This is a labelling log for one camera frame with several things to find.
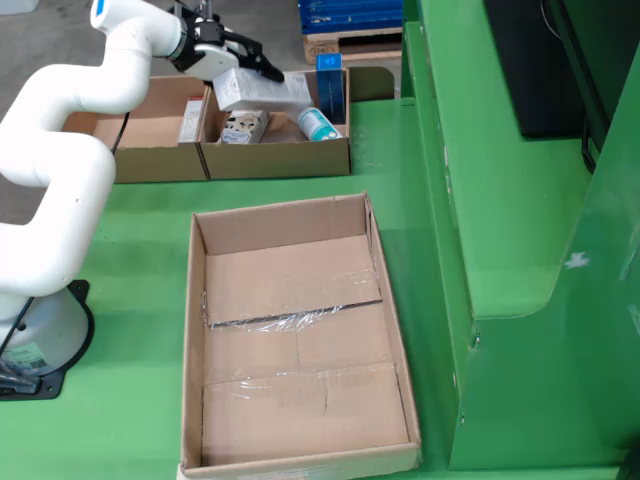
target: white product box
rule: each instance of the white product box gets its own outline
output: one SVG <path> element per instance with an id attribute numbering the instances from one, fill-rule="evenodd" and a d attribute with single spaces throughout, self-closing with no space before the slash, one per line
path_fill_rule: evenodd
<path id="1" fill-rule="evenodd" d="M 189 100 L 187 100 L 187 107 L 184 110 L 184 117 L 182 117 L 178 143 L 193 143 L 196 141 L 203 104 L 204 97 L 189 97 Z"/>
<path id="2" fill-rule="evenodd" d="M 213 80 L 218 107 L 233 110 L 297 112 L 313 105 L 304 73 L 285 73 L 277 83 L 255 70 L 232 68 Z"/>
<path id="3" fill-rule="evenodd" d="M 264 110 L 234 110 L 222 129 L 219 142 L 244 145 L 260 143 L 268 122 L 269 114 Z"/>

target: wooden pallet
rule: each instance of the wooden pallet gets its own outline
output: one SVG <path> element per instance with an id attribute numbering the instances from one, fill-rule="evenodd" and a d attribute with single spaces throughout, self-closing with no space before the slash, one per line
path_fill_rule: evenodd
<path id="1" fill-rule="evenodd" d="M 303 35 L 304 55 L 312 65 L 321 53 L 342 53 L 344 61 L 400 58 L 401 35 L 401 27 Z"/>

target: cardboard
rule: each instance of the cardboard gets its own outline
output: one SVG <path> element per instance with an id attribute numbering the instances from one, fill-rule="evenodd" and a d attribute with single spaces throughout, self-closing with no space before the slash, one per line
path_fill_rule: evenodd
<path id="1" fill-rule="evenodd" d="M 194 77 L 154 77 L 144 102 L 130 114 L 115 154 L 116 183 L 207 180 L 195 143 L 179 144 L 189 97 L 204 97 L 208 87 Z M 111 146 L 124 115 L 73 113 L 63 131 L 93 135 Z"/>
<path id="2" fill-rule="evenodd" d="M 356 81 L 351 74 L 357 70 Z M 311 142 L 295 119 L 272 112 L 259 145 L 217 144 L 228 117 L 209 89 L 199 133 L 199 148 L 212 179 L 282 178 L 348 175 L 351 173 L 350 132 L 352 96 L 358 101 L 393 98 L 393 75 L 380 67 L 344 69 L 346 122 L 334 125 L 344 138 Z M 315 106 L 319 106 L 316 72 L 304 72 Z"/>
<path id="3" fill-rule="evenodd" d="M 210 87 L 194 77 L 153 77 L 144 102 L 131 112 L 116 151 L 116 183 L 198 181 L 348 175 L 350 104 L 393 98 L 393 75 L 381 67 L 345 70 L 347 120 L 336 125 L 342 139 L 310 142 L 285 113 L 270 115 L 260 144 L 216 144 L 229 116 L 220 112 Z M 315 72 L 306 72 L 318 102 Z M 178 143 L 190 97 L 203 97 L 195 143 Z M 113 145 L 124 115 L 73 113 L 63 131 L 93 135 Z"/>
<path id="4" fill-rule="evenodd" d="M 420 432 L 366 195 L 197 214 L 179 476 L 407 470 Z"/>

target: blue box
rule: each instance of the blue box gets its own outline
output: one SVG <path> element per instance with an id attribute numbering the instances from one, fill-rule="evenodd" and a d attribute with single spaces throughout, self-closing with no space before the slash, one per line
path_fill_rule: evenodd
<path id="1" fill-rule="evenodd" d="M 323 53 L 316 57 L 316 79 L 320 110 L 335 125 L 346 122 L 344 85 L 342 84 L 342 54 Z"/>
<path id="2" fill-rule="evenodd" d="M 298 0 L 302 33 L 402 26 L 402 0 Z"/>

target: concrete floor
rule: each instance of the concrete floor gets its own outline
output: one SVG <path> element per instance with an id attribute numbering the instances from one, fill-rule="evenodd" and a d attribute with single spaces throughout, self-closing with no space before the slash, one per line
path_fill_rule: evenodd
<path id="1" fill-rule="evenodd" d="M 172 0 L 147 1 L 163 9 L 173 4 Z M 193 5 L 194 0 L 186 3 Z M 105 37 L 89 24 L 91 4 L 92 0 L 41 0 L 32 13 L 0 16 L 0 118 L 39 68 L 52 63 L 101 63 Z M 296 0 L 214 0 L 213 4 L 226 26 L 261 42 L 274 65 L 282 70 L 309 68 Z M 396 74 L 399 71 L 398 60 L 382 64 Z M 154 59 L 152 74 L 176 71 L 167 61 Z M 27 223 L 43 194 L 42 189 L 19 187 L 0 176 L 0 222 Z"/>

